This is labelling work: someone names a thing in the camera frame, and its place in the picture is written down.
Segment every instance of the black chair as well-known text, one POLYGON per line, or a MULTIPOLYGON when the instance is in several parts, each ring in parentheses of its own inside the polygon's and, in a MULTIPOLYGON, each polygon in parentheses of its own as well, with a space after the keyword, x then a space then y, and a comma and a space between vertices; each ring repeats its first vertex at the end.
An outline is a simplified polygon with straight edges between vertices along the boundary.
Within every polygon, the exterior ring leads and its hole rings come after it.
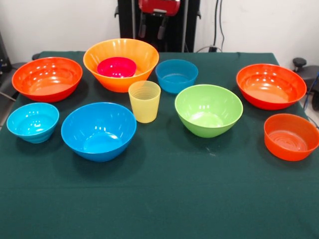
POLYGON ((307 85, 307 90, 309 90, 310 87, 313 86, 311 88, 311 92, 314 93, 312 106, 315 111, 319 111, 319 84, 316 83, 313 85, 319 73, 319 66, 305 66, 307 64, 307 61, 304 58, 294 58, 293 63, 295 66, 294 72, 296 72, 298 75, 301 76, 301 78, 303 78, 307 85))

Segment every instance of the small red bowl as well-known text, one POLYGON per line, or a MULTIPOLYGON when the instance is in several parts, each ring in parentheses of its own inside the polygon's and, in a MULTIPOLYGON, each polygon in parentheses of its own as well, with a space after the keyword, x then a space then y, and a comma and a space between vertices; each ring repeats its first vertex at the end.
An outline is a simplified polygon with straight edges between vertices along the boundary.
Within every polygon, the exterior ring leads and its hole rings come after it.
POLYGON ((308 120, 291 114, 270 116, 264 124, 265 145, 278 158, 299 161, 319 146, 319 131, 308 120))
POLYGON ((299 101, 307 92, 295 72, 271 64, 255 64, 241 69, 236 77, 244 98, 264 110, 280 110, 299 101))
POLYGON ((123 78, 134 76, 136 69, 136 63, 129 58, 111 57, 101 61, 97 71, 103 76, 123 78))
POLYGON ((72 94, 82 77, 82 67, 63 57, 48 57, 21 66, 12 77, 13 87, 38 102, 57 102, 72 94))

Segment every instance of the red device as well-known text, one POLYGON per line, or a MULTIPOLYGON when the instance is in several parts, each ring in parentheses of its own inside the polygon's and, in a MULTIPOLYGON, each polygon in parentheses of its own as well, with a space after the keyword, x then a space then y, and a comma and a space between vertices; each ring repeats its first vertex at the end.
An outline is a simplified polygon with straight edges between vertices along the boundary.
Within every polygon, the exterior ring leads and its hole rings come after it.
POLYGON ((146 33, 146 16, 145 13, 163 17, 159 27, 158 39, 164 38, 166 25, 170 16, 175 16, 179 10, 180 0, 139 0, 141 9, 141 20, 139 37, 144 38, 146 33))
POLYGON ((163 13, 166 16, 175 16, 180 6, 180 0, 139 0, 142 12, 153 14, 163 13))

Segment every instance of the floor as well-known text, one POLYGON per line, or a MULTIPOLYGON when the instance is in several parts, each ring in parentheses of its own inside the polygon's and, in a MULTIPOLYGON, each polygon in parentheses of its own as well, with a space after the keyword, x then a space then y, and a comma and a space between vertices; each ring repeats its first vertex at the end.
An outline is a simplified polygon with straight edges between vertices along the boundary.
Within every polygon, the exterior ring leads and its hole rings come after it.
MULTIPOLYGON (((306 100, 306 96, 300 100, 300 104, 302 106, 304 106, 305 100, 306 100)), ((319 126, 319 112, 313 110, 313 107, 311 104, 312 100, 313 100, 313 96, 309 95, 308 106, 307 106, 305 112, 306 112, 306 115, 310 118, 310 122, 312 122, 312 120, 313 120, 317 124, 317 126, 319 126)))

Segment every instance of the pink bowl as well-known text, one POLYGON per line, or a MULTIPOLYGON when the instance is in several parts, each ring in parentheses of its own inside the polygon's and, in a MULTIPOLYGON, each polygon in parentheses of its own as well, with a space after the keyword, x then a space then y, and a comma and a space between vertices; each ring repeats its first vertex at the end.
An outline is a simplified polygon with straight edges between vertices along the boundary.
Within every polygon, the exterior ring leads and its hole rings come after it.
POLYGON ((136 72, 136 63, 126 57, 111 57, 101 61, 97 71, 100 75, 107 77, 131 77, 136 72))

